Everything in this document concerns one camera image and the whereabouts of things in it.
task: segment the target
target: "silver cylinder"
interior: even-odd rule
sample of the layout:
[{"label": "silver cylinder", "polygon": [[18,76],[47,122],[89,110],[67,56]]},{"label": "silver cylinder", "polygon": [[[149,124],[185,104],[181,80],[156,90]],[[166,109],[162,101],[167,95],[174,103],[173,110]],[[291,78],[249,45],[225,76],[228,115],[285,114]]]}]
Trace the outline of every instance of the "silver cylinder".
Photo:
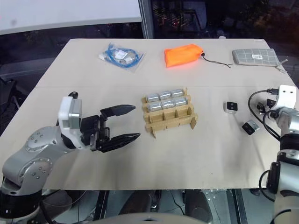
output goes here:
[{"label": "silver cylinder", "polygon": [[181,97],[184,95],[184,91],[182,89],[171,90],[171,97]]},{"label": "silver cylinder", "polygon": [[169,99],[171,97],[170,91],[163,91],[159,93],[160,100]]},{"label": "silver cylinder", "polygon": [[163,109],[168,109],[174,107],[174,101],[172,99],[167,99],[162,101],[162,108]]},{"label": "silver cylinder", "polygon": [[146,96],[146,100],[148,103],[159,101],[159,96],[158,96],[158,94],[149,94]]},{"label": "silver cylinder", "polygon": [[178,97],[178,98],[174,98],[173,100],[174,100],[175,106],[182,106],[182,105],[188,104],[188,100],[186,97]]},{"label": "silver cylinder", "polygon": [[150,103],[147,105],[147,108],[148,108],[148,112],[154,112],[154,111],[162,110],[162,105],[161,102]]}]

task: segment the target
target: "plastic bag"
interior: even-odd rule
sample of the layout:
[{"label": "plastic bag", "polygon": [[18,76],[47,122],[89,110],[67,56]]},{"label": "plastic bag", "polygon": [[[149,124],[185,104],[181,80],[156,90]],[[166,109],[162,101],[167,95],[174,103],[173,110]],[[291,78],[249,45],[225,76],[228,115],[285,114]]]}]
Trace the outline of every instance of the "plastic bag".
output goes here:
[{"label": "plastic bag", "polygon": [[108,48],[103,53],[99,54],[99,59],[131,72],[135,72],[143,57],[144,53],[124,48],[113,43],[110,43]]},{"label": "plastic bag", "polygon": [[166,67],[185,64],[198,60],[203,50],[196,44],[188,44],[173,49],[165,49]]}]

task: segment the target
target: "gray pouch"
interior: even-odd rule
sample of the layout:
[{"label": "gray pouch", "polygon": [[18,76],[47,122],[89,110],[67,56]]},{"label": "gray pouch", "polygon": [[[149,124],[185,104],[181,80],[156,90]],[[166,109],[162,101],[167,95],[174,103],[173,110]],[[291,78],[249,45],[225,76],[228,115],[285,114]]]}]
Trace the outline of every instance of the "gray pouch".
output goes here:
[{"label": "gray pouch", "polygon": [[273,67],[280,65],[274,49],[238,49],[232,53],[237,64]]}]

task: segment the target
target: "orange pouch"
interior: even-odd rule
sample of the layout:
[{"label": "orange pouch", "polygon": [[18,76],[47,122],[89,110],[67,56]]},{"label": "orange pouch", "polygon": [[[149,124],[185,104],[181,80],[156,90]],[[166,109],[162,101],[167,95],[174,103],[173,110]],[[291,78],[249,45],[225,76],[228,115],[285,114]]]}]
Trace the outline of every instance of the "orange pouch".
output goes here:
[{"label": "orange pouch", "polygon": [[166,67],[198,60],[203,50],[196,44],[188,44],[173,49],[165,49]]}]

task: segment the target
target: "beige tabletop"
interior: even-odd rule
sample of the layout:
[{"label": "beige tabletop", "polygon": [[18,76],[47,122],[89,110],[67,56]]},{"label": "beige tabletop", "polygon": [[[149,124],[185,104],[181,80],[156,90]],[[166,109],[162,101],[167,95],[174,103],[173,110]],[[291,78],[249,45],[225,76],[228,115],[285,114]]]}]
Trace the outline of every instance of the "beige tabletop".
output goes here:
[{"label": "beige tabletop", "polygon": [[[145,53],[135,73],[98,58],[110,42]],[[109,153],[85,149],[65,155],[56,163],[45,188],[257,187],[261,173],[275,161],[279,143],[261,124],[261,129],[251,136],[242,130],[246,121],[255,120],[247,107],[248,97],[258,90],[294,84],[287,74],[273,67],[234,64],[229,69],[199,59],[167,69],[164,49],[188,43],[201,46],[207,59],[224,63],[233,63],[234,49],[269,48],[264,40],[253,39],[70,40],[1,136],[0,166],[36,129],[54,125],[62,97],[77,91],[83,100],[83,117],[99,114],[100,109],[113,105],[135,105],[130,113],[109,118],[107,126],[111,137],[136,132],[141,136]],[[141,98],[182,87],[188,88],[199,115],[196,127],[192,130],[185,125],[158,131],[154,139],[144,127]],[[274,99],[261,94],[253,102],[267,98]],[[235,115],[224,112],[226,101],[238,103]],[[273,122],[269,124],[279,131]]]}]

